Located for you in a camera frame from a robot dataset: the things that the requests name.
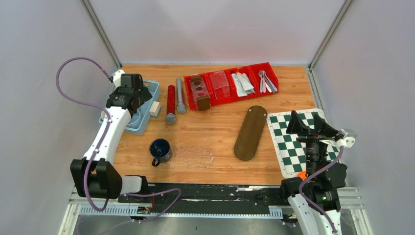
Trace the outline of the dark blue mug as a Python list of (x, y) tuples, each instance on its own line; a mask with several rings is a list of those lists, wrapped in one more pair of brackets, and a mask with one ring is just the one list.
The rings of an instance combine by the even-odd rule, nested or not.
[(165, 139), (154, 140), (149, 146), (149, 151), (153, 157), (153, 167), (158, 167), (161, 163), (166, 163), (172, 158), (171, 146)]

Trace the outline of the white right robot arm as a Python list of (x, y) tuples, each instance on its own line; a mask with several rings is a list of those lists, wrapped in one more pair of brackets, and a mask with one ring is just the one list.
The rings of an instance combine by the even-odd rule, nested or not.
[(313, 116), (314, 128), (307, 126), (296, 111), (291, 112), (288, 134), (296, 134), (305, 144), (306, 178), (282, 180), (279, 197), (291, 205), (305, 235), (339, 235), (340, 199), (338, 189), (345, 187), (347, 166), (339, 162), (345, 141), (341, 132), (319, 115)]

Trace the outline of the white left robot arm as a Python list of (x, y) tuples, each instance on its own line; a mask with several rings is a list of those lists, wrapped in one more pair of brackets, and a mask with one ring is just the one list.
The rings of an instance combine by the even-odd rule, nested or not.
[(153, 96), (137, 73), (122, 73), (118, 87), (109, 95), (105, 117), (91, 147), (81, 159), (70, 164), (77, 193), (81, 197), (117, 199), (131, 194), (138, 202), (150, 196), (146, 179), (139, 175), (121, 176), (114, 168), (120, 138), (139, 107)]

